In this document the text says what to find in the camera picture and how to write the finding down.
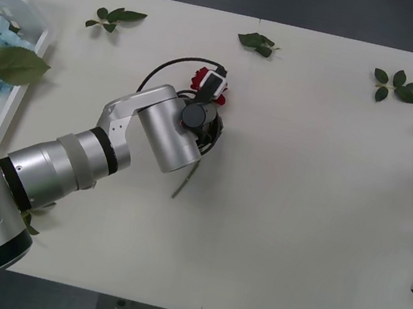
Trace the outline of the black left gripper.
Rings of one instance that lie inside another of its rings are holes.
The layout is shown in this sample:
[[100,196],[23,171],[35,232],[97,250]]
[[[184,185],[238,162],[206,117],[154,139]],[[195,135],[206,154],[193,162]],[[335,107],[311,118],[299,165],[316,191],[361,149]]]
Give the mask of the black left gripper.
[[221,134],[222,119],[218,114],[218,106],[212,102],[203,105],[203,121],[199,126],[199,130],[211,136],[219,136]]

